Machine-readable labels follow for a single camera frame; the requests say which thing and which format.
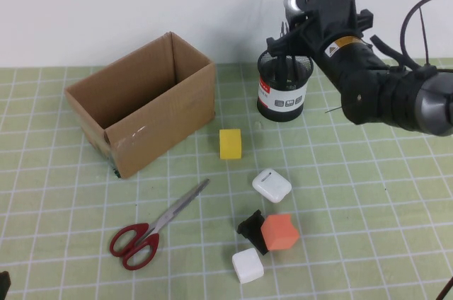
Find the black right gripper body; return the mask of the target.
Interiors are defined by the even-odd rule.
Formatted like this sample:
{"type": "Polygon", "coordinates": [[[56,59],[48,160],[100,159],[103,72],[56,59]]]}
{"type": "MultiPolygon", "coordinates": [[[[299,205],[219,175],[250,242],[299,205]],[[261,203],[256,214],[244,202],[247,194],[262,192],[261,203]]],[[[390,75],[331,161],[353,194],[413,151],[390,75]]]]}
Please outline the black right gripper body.
{"type": "Polygon", "coordinates": [[[328,54],[332,43],[343,37],[362,38],[374,23],[374,15],[364,9],[357,11],[355,0],[288,0],[288,18],[313,16],[311,44],[298,43],[298,55],[312,59],[328,54]]]}

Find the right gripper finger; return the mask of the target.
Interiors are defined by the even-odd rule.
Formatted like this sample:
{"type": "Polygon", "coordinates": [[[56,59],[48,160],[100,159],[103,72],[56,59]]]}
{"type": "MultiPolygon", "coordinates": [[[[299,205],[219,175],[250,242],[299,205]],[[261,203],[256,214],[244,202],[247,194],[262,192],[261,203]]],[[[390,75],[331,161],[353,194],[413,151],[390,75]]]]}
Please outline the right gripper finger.
{"type": "Polygon", "coordinates": [[[311,24],[314,22],[313,16],[293,16],[287,19],[288,30],[285,39],[288,42],[304,42],[311,44],[312,37],[309,34],[311,24]]]}
{"type": "Polygon", "coordinates": [[[275,39],[269,37],[266,39],[267,51],[272,57],[279,56],[296,56],[298,55],[299,37],[286,37],[275,39]]]}

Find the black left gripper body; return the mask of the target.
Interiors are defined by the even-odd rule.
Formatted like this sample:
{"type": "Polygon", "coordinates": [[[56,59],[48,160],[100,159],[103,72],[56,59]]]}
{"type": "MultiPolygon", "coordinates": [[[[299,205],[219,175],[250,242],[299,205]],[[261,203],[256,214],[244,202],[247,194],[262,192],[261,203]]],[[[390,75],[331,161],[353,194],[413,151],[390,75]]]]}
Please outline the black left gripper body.
{"type": "Polygon", "coordinates": [[[7,271],[0,272],[0,300],[5,300],[11,286],[10,274],[7,271]]]}

